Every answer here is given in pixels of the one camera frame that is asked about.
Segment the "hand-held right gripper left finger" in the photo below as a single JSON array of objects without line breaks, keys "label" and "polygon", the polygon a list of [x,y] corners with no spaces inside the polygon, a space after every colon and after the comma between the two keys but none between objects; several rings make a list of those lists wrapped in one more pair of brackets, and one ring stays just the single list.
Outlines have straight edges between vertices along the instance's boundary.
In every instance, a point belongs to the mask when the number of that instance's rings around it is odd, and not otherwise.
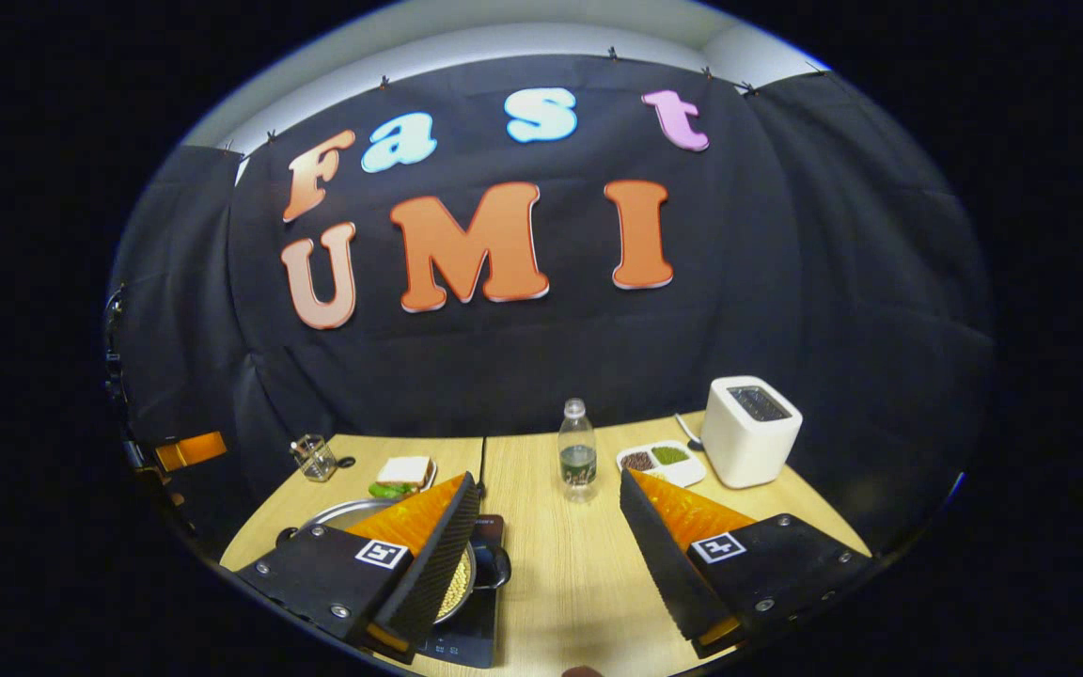
[{"label": "hand-held right gripper left finger", "polygon": [[409,660],[431,632],[477,526],[468,472],[352,528],[298,528],[240,580],[331,638]]}]

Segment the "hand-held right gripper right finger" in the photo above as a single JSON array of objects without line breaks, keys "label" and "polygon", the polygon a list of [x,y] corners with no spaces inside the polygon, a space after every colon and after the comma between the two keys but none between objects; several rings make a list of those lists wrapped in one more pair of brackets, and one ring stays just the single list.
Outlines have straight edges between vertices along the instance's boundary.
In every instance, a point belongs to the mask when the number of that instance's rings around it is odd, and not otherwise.
[{"label": "hand-held right gripper right finger", "polygon": [[619,476],[619,511],[699,658],[785,635],[875,573],[872,558],[795,515],[756,520],[635,468]]}]

